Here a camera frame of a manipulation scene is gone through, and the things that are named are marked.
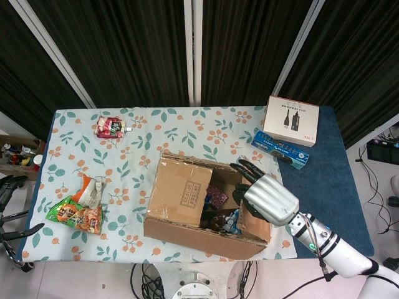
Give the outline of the long blue box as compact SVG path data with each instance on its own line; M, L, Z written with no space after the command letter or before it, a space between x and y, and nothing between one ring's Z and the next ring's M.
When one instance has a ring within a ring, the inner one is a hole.
M309 159L309 154L305 151L284 141L276 140L262 131L255 134L251 144L296 169L302 169Z

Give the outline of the floral leaf print tablecloth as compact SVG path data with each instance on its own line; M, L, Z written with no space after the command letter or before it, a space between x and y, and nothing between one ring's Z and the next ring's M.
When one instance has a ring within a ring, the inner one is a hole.
M262 106L57 110L26 221L29 228L44 227L21 242L17 257L25 262L223 261L143 235L156 166L169 152L222 163L247 159L280 179L277 160L251 144L264 112ZM125 120L132 131L123 138L98 138L94 129L100 116ZM52 206L80 189L84 174L105 184L100 235L46 219Z

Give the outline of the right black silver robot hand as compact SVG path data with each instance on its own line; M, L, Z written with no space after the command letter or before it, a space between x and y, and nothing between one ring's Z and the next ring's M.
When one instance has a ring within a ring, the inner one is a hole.
M299 200L287 188L245 159L231 163L248 183L237 183L232 193L253 217L276 226L287 225L299 212Z

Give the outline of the red drink pouch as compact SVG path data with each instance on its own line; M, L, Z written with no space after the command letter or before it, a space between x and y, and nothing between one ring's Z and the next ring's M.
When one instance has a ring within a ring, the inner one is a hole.
M132 128L126 125L125 120L116 117L100 116L97 120L94 134L98 138L117 139L123 138L126 132L131 132Z

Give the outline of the white product box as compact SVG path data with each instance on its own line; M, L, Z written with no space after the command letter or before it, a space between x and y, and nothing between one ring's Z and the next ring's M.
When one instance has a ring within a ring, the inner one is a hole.
M317 105L270 96L262 130L277 140L312 147L317 140L319 110Z

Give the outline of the cardboard box of toys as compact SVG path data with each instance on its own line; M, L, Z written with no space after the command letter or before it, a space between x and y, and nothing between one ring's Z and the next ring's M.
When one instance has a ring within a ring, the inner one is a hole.
M39 166L34 164L34 157L44 152L45 145L42 140L0 135L0 173L36 181Z

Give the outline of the snacks inside box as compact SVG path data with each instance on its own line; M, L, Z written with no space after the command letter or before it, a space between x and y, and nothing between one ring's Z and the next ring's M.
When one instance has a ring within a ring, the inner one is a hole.
M219 209L227 200L228 196L216 186L208 186L205 197L206 204L211 204L216 209Z

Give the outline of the black folding screen white frame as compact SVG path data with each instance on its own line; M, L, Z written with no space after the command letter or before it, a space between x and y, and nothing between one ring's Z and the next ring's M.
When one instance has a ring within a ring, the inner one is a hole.
M184 0L26 0L97 108L187 107ZM189 0L203 12L203 106L276 94L334 109L345 146L399 116L399 0Z

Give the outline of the cardboard shipping box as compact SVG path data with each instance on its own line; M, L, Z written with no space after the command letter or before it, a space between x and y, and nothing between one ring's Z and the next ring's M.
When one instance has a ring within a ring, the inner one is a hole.
M230 165L177 154L162 154L155 174L144 235L234 260L250 259L271 239L270 223L253 217L233 199L237 183L247 183ZM216 209L205 203L209 185L228 200ZM239 209L242 234L223 230L224 218Z

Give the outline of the crumpled white orange snack bag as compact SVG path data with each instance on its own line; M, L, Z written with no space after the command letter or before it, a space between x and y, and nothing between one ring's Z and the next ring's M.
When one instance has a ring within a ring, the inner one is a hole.
M71 199L86 208L95 209L100 205L103 192L103 183L87 175L82 176L81 189L71 196Z

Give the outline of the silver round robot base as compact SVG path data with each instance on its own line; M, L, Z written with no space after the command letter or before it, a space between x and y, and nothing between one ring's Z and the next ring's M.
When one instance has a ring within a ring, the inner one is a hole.
M219 293L208 275L194 271L178 279L171 299L219 299Z

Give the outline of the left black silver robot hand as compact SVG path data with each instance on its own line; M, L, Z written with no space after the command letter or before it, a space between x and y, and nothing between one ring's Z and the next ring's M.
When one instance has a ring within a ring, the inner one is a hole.
M44 227L44 223L40 223L31 229L22 231L5 232L3 229L4 223L27 217L29 213L29 211L22 211L8 216L3 215L4 210L11 200L14 191L17 188L23 187L27 179L27 176L13 175L8 175L0 179L0 243L29 237L36 234Z

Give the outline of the green orange snack bag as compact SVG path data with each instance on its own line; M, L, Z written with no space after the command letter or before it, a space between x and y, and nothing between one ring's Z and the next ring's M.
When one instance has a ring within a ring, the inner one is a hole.
M102 207L84 207L67 196L52 206L46 214L46 219L59 222L77 230L100 235L102 231Z

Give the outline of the blue foil wrapper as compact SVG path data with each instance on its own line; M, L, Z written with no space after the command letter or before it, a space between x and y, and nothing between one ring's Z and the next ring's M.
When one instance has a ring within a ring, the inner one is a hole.
M230 234L241 235L241 229L238 227L239 209L235 209L229 216L224 218L223 230Z

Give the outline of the black monitor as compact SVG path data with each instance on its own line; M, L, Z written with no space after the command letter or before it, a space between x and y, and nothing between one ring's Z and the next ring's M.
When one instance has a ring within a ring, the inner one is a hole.
M399 165L399 143L372 140L367 143L367 158L382 163Z

